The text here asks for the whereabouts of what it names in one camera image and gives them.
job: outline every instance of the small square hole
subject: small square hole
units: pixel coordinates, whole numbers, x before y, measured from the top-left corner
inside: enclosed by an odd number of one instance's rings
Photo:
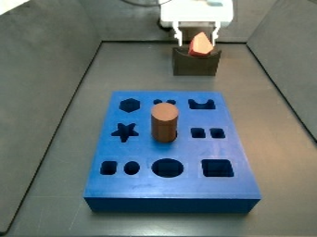
[[[201,128],[192,129],[192,137],[193,138],[206,138],[205,130]]]
[[[115,161],[105,161],[101,168],[102,175],[114,175],[117,172],[118,163]]]
[[[210,129],[210,135],[213,138],[217,138],[217,139],[225,138],[225,132],[222,129]]]

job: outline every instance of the star-shaped hole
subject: star-shaped hole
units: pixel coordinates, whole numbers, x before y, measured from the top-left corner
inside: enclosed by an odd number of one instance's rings
[[[125,125],[123,123],[118,123],[118,131],[115,131],[111,136],[121,137],[122,143],[125,143],[129,137],[140,136],[140,134],[134,131],[135,123]]]

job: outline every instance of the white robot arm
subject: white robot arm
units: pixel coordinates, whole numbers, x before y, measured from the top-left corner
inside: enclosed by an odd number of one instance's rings
[[[182,31],[178,27],[214,27],[212,43],[216,45],[218,30],[233,20],[232,0],[158,0],[161,4],[161,25],[173,27],[178,45],[182,45]]]

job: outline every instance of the circular hole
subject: circular hole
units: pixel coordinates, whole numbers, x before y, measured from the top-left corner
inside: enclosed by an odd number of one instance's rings
[[[173,178],[182,174],[184,165],[174,159],[160,159],[153,165],[154,173],[164,178]]]
[[[168,100],[166,103],[176,105],[176,100]]]
[[[141,165],[135,161],[130,161],[125,165],[125,172],[129,175],[135,175],[141,170]]]
[[[154,100],[154,105],[157,105],[157,104],[160,104],[160,103],[162,103],[162,101],[161,100]]]

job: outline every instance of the arch-shaped hole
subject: arch-shaped hole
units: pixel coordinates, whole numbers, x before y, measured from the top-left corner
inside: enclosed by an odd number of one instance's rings
[[[154,100],[154,105],[157,105],[157,104],[160,104],[160,103],[162,103],[162,101],[161,100]]]
[[[208,100],[205,104],[198,104],[193,99],[190,99],[189,105],[190,105],[190,109],[216,109],[213,100]]]
[[[176,100],[168,100],[166,103],[176,105]]]

